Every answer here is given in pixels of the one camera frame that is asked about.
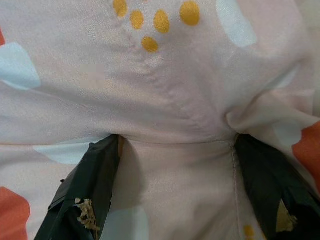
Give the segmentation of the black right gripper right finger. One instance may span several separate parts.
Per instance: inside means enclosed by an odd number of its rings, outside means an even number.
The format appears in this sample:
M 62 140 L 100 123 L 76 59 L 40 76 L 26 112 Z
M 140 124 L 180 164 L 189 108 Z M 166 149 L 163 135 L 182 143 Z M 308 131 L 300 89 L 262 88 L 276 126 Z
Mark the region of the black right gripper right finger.
M 247 134 L 235 141 L 245 191 L 268 240 L 318 240 L 320 198 L 286 156 Z

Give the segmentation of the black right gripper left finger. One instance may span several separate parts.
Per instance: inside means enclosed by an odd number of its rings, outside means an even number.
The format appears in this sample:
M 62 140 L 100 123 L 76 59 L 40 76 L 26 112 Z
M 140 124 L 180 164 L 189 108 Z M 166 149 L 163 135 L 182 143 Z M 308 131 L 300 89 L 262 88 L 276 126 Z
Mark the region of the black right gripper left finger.
M 37 240 L 98 240 L 111 207 L 118 171 L 119 135 L 90 143 L 61 181 L 35 236 Z

